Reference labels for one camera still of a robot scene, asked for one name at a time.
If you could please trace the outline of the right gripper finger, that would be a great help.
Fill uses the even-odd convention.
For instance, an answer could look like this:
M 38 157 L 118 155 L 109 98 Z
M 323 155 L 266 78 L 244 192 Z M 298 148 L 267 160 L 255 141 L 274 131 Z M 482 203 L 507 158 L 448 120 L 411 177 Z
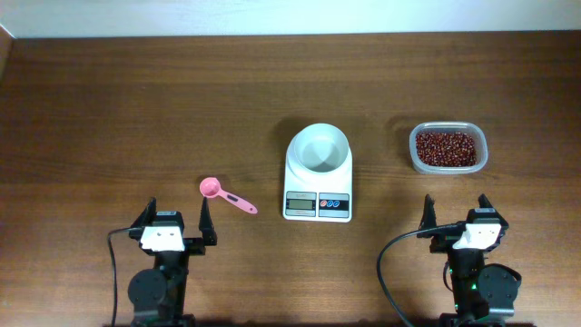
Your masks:
M 424 198 L 423 214 L 419 223 L 419 229 L 421 231 L 438 226 L 434 205 L 435 201 L 427 194 Z
M 498 219 L 502 228 L 509 227 L 509 224 L 505 218 L 494 208 L 492 203 L 484 194 L 481 194 L 478 197 L 478 205 L 478 213 L 483 217 Z

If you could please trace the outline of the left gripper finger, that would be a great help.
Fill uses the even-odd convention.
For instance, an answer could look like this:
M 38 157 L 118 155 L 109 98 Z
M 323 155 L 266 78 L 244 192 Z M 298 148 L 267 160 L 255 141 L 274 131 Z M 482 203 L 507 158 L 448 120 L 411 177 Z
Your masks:
M 215 232 L 212 223 L 210 205 L 207 197 L 204 197 L 202 200 L 199 230 L 202 233 L 202 239 L 205 246 L 215 246 L 217 244 L 217 233 Z
M 143 228 L 149 225 L 155 216 L 156 216 L 156 198 L 152 197 L 145 206 L 144 210 L 131 224 L 131 228 Z

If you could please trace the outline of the pink measuring scoop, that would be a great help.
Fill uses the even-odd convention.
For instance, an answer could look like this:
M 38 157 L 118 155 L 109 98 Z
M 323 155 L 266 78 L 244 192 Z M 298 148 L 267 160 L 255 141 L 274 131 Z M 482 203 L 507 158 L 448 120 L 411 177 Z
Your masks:
M 221 183 L 215 177 L 204 178 L 200 183 L 200 192 L 206 198 L 221 197 L 228 203 L 236 206 L 246 213 L 258 213 L 258 209 L 252 203 L 244 200 L 238 195 L 224 191 L 222 189 Z

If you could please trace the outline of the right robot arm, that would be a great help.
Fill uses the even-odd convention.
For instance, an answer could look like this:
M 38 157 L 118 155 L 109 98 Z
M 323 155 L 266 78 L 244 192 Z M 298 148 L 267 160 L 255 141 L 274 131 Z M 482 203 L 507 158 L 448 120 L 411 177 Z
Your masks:
M 464 221 L 437 225 L 435 201 L 426 196 L 419 224 L 420 237 L 431 240 L 431 253 L 447 256 L 444 277 L 453 293 L 455 311 L 438 318 L 440 326 L 504 326 L 515 314 L 514 301 L 522 283 L 517 271 L 485 263 L 486 255 L 500 245 L 508 222 L 482 194 L 478 207 Z

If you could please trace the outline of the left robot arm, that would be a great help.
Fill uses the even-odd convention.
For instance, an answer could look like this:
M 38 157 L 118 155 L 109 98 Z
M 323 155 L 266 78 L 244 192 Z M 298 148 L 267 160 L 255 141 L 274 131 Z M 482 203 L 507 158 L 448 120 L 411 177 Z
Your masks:
M 204 256 L 207 247 L 217 244 L 206 199 L 202 201 L 198 228 L 200 237 L 185 237 L 182 214 L 157 210 L 155 199 L 132 223 L 129 237 L 153 258 L 153 267 L 139 271 L 129 282 L 132 326 L 193 327 L 196 324 L 195 317 L 184 312 L 189 260 Z

